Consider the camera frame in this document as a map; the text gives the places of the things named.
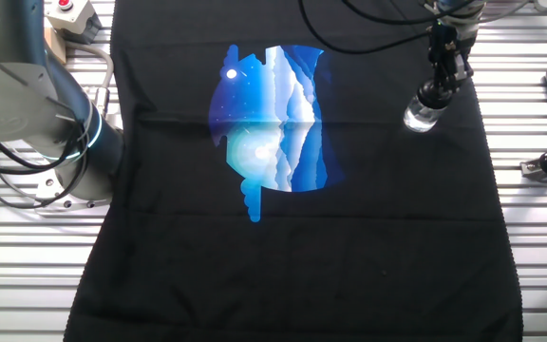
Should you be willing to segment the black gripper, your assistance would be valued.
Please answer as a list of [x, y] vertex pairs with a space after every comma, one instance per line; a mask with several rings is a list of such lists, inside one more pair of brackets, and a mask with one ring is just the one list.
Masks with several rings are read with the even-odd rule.
[[446, 61], [450, 60], [447, 89], [454, 94], [474, 74], [468, 62], [468, 54], [474, 46], [474, 30], [465, 25], [456, 27], [436, 21], [427, 29], [427, 32], [429, 34], [428, 60], [434, 69], [434, 85], [440, 94], [447, 92], [445, 88]]

